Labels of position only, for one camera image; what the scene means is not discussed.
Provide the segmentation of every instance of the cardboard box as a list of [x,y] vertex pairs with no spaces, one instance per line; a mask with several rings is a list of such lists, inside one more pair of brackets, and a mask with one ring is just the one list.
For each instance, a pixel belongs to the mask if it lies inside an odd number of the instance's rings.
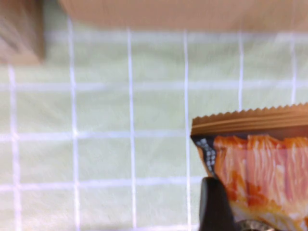
[[39,64],[44,58],[41,0],[0,0],[0,63]]
[[59,0],[74,19],[105,28],[307,31],[307,0]]

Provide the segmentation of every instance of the black object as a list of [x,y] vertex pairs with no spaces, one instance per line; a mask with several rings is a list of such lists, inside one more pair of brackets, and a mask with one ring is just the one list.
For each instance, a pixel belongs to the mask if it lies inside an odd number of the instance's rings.
[[199,231],[275,231],[256,220],[236,223],[226,189],[222,182],[214,177],[202,179],[199,219]]

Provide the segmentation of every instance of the snack bag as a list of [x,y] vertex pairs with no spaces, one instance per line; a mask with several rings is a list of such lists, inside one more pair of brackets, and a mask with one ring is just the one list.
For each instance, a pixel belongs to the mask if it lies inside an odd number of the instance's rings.
[[235,221],[308,231],[308,104],[198,117],[191,138]]

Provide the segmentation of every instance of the light green grid mat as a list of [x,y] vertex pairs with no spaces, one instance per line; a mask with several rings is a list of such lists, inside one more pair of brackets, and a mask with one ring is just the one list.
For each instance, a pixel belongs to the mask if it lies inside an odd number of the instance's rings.
[[106,32],[54,0],[45,15],[46,63],[0,67],[3,231],[196,230],[192,118],[308,100],[305,36]]

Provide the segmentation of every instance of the white grid line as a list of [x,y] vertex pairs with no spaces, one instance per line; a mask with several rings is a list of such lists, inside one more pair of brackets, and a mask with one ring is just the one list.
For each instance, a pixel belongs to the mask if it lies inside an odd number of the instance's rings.
[[[168,138],[185,137],[185,130],[137,130],[135,138]],[[130,138],[130,131],[78,132],[76,139],[108,139]],[[54,133],[19,133],[15,135],[18,141],[69,141],[73,139],[72,132]],[[10,142],[10,134],[0,133],[0,142]]]
[[[200,184],[202,176],[191,177],[191,184]],[[110,187],[131,187],[131,179],[108,179],[108,180],[88,180],[79,181],[79,189],[89,188],[110,188]],[[136,178],[136,185],[186,185],[187,177],[153,177],[153,178]],[[0,192],[11,192],[15,190],[15,185],[0,185]],[[20,183],[21,191],[43,191],[43,190],[75,190],[75,182],[50,182],[50,183]]]
[[[308,80],[301,80],[301,84],[308,85]],[[245,87],[250,89],[263,89],[266,87],[279,87],[287,88],[292,85],[292,80],[246,80]],[[151,83],[133,83],[135,91],[154,91],[154,90],[184,90],[183,81],[177,82],[151,82]],[[76,83],[76,91],[104,91],[104,90],[115,90],[115,91],[127,91],[129,84],[117,83],[117,84],[103,84],[103,83]],[[224,80],[224,81],[189,81],[189,90],[230,90],[238,89],[238,80]],[[0,91],[10,91],[9,84],[0,84]],[[46,91],[71,91],[70,83],[16,83],[16,92],[24,91],[35,91],[35,92],[46,92]]]
[[292,39],[290,41],[291,48],[291,57],[292,57],[292,95],[291,95],[291,103],[294,104],[296,101],[296,76],[297,76],[297,61],[296,61],[296,52],[295,52],[295,42],[294,35],[292,35]]
[[[198,225],[192,225],[193,229],[197,229]],[[141,227],[135,229],[121,229],[116,231],[187,231],[189,227],[187,225],[172,225],[172,226],[152,226],[152,227]]]
[[67,18],[68,28],[68,46],[70,57],[70,79],[71,79],[71,96],[72,96],[72,131],[73,131],[73,163],[74,163],[74,205],[75,205],[75,229],[80,231],[80,201],[78,189],[78,141],[77,141],[77,116],[76,116],[76,81],[75,81],[75,64],[74,64],[74,32],[71,19]]
[[13,153],[13,183],[14,183],[14,212],[15,212],[15,230],[21,231],[21,195],[20,189],[20,163],[19,163],[19,148],[17,142],[17,102],[15,92],[15,73],[11,65],[8,66],[10,77],[10,101],[11,101],[11,139],[12,139],[12,153]]
[[[131,31],[133,36],[133,42],[162,42],[162,43],[182,43],[181,34],[179,32],[164,32],[155,31],[147,32],[153,36],[143,36],[142,32]],[[273,42],[289,42],[292,34],[295,35],[295,39],[299,42],[308,42],[308,33],[301,32],[242,32],[244,41],[273,41]],[[66,31],[46,31],[45,38],[49,42],[66,42],[63,38],[67,36]],[[91,31],[91,32],[76,32],[74,35],[74,42],[84,43],[119,43],[126,42],[126,34],[123,31]],[[189,32],[189,43],[209,43],[209,42],[236,42],[236,32],[221,32],[221,33],[209,33],[209,32]]]
[[129,123],[130,123],[130,161],[131,161],[131,194],[132,194],[132,225],[137,227],[136,209],[136,169],[135,169],[135,131],[134,131],[134,98],[133,98],[133,72],[131,60],[131,34],[127,29],[128,50],[128,79],[129,79]]
[[240,78],[239,78],[239,111],[242,110],[243,104],[243,77],[244,77],[244,46],[242,39],[242,32],[238,33],[238,41],[239,41],[239,53],[240,53]]
[[185,71],[184,71],[184,117],[185,117],[185,148],[186,148],[186,193],[187,193],[187,224],[188,231],[191,231],[192,225],[192,213],[191,213],[191,180],[190,180],[190,129],[188,122],[188,44],[187,44],[187,32],[183,33],[183,50],[184,50],[184,60],[185,60]]

